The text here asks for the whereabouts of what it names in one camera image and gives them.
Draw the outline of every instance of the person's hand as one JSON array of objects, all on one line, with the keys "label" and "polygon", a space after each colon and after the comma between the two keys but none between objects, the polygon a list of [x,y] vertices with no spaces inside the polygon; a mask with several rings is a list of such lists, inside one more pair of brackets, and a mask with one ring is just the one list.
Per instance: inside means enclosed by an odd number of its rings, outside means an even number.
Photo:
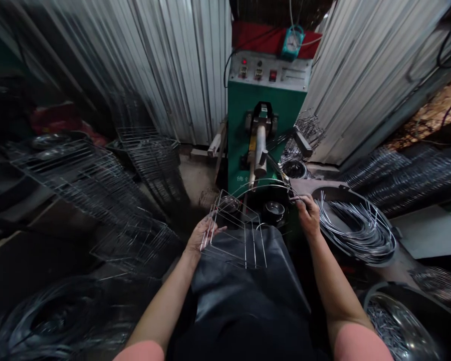
[{"label": "person's hand", "polygon": [[291,199],[296,201],[299,210],[299,221],[306,236],[315,237],[321,234],[319,226],[319,207],[314,202],[311,195],[294,197]]},{"label": "person's hand", "polygon": [[189,241],[187,242],[187,249],[200,252],[202,242],[203,247],[207,246],[216,234],[227,229],[227,226],[221,228],[217,227],[214,222],[214,214],[215,212],[211,212],[197,223],[197,226],[195,226]]}]

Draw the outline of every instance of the coiled steel wire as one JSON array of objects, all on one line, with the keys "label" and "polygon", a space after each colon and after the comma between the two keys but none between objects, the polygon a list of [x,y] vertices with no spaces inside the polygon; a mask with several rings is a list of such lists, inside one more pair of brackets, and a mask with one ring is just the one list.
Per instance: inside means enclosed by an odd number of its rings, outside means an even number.
[{"label": "coiled steel wire", "polygon": [[[370,202],[366,205],[325,202],[324,192],[321,192],[321,199],[316,200],[316,204],[323,232],[344,253],[370,265],[384,264],[392,258],[397,248],[396,238],[384,216]],[[332,221],[331,212],[350,230],[344,230]]]}]

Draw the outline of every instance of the white wall panel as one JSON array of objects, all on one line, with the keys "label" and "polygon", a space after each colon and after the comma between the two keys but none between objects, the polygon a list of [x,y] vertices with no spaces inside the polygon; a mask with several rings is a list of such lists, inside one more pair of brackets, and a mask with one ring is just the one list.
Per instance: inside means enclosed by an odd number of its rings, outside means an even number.
[{"label": "white wall panel", "polygon": [[[451,0],[337,3],[302,110],[326,129],[312,161],[341,164],[435,69]],[[444,54],[451,50],[451,38]]]},{"label": "white wall panel", "polygon": [[16,30],[31,42],[24,44],[28,56],[40,49],[60,60],[44,65],[49,76],[50,67],[60,66],[84,97],[91,87],[104,99],[117,91],[137,94],[162,133],[207,145],[227,113],[221,82],[232,48],[227,0],[0,0],[0,10],[6,44],[13,47],[10,25],[18,20]]}]

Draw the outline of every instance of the welding machine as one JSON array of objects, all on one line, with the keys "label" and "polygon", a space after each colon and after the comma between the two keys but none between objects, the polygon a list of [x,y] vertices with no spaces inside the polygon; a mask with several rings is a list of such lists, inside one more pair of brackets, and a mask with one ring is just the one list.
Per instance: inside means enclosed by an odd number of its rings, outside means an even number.
[{"label": "welding machine", "polygon": [[[228,192],[272,178],[285,140],[294,132],[312,71],[312,59],[278,59],[275,54],[232,55],[228,84]],[[297,134],[296,141],[305,140]],[[307,143],[302,148],[307,152]]]}]

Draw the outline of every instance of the person's arm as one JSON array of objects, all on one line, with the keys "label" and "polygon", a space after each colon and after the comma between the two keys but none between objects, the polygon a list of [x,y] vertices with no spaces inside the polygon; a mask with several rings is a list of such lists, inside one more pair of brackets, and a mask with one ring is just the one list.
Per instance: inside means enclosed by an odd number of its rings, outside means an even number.
[{"label": "person's arm", "polygon": [[207,215],[197,224],[179,262],[145,310],[125,347],[149,340],[159,344],[164,354],[166,353],[170,336],[200,260],[203,235],[209,226],[213,227],[212,236],[225,229],[225,227],[217,229],[216,225],[211,223],[212,218]]},{"label": "person's arm", "polygon": [[319,226],[319,207],[311,195],[295,197],[299,220],[309,241],[314,275],[326,310],[329,341],[334,349],[339,330],[356,323],[376,332],[351,285],[339,267]]}]

